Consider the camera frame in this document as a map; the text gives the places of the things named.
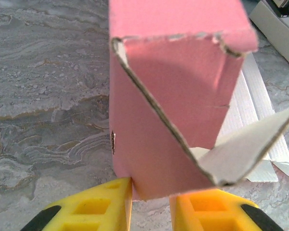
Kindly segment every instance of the pink cardboard box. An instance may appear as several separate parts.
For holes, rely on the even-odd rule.
[[[267,138],[249,129],[216,141],[244,56],[257,49],[241,2],[110,0],[109,8],[113,165],[132,177],[134,199],[230,185],[249,173],[289,112]]]

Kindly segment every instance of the marble countertop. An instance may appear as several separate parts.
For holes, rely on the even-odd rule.
[[[108,136],[106,0],[0,0],[0,231],[47,204],[115,179]],[[276,111],[289,107],[289,64],[259,33],[254,55]],[[285,134],[289,146],[289,129]],[[244,181],[289,231],[289,178]],[[131,231],[170,231],[167,198],[133,205]]]

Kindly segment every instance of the yellow plastic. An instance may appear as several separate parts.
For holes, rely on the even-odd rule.
[[[43,231],[129,231],[131,196],[131,179],[120,178],[66,197],[46,207],[62,208]]]
[[[258,206],[242,197],[213,189],[170,198],[173,231],[261,231],[240,207]]]

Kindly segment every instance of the black rubber tip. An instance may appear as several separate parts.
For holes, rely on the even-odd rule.
[[[20,231],[42,231],[45,226],[52,220],[60,211],[61,206],[55,205],[40,211],[29,223],[26,224]]]
[[[241,205],[241,208],[262,231],[283,231],[283,229],[261,209],[246,204]]]

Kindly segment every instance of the white box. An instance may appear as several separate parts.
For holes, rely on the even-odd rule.
[[[289,62],[289,17],[277,17],[267,2],[260,1],[250,19]]]

